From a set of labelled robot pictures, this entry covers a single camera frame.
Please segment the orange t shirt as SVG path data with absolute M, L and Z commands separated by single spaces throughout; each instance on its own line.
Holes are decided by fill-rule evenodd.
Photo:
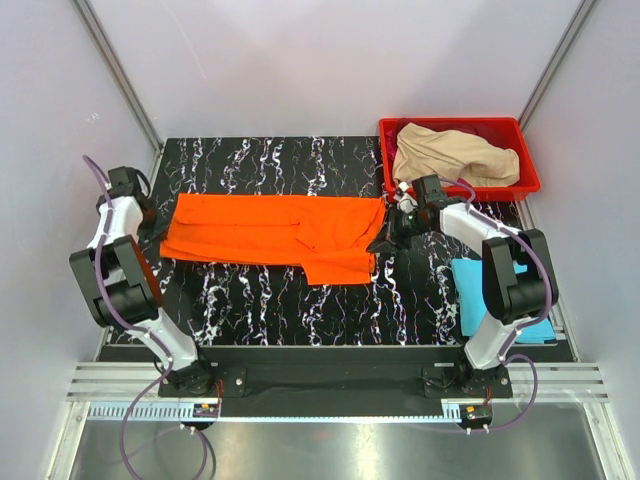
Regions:
M 201 263 L 292 266 L 308 284 L 363 285 L 383 226 L 381 198 L 179 195 L 159 253 Z

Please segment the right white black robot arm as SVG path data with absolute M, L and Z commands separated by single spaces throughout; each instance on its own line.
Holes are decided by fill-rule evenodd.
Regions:
M 557 303 L 546 237 L 538 229 L 518 230 L 483 214 L 472 205 L 473 189 L 460 182 L 429 175 L 414 180 L 412 188 L 417 206 L 409 212 L 389 207 L 367 251 L 393 253 L 409 248 L 417 236 L 439 232 L 481 258 L 486 314 L 453 366 L 423 378 L 429 387 L 476 396 L 500 378 L 501 368 L 524 358 L 509 351 L 523 330 L 548 318 Z

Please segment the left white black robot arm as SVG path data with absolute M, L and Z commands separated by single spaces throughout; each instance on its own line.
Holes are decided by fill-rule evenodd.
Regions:
M 92 240 L 70 255 L 69 264 L 92 318 L 151 351 L 162 382 L 180 392 L 208 394 L 215 369 L 164 311 L 160 285 L 139 245 L 156 223 L 148 178 L 134 167 L 105 172 L 90 157 L 83 160 L 100 187 L 99 219 Z

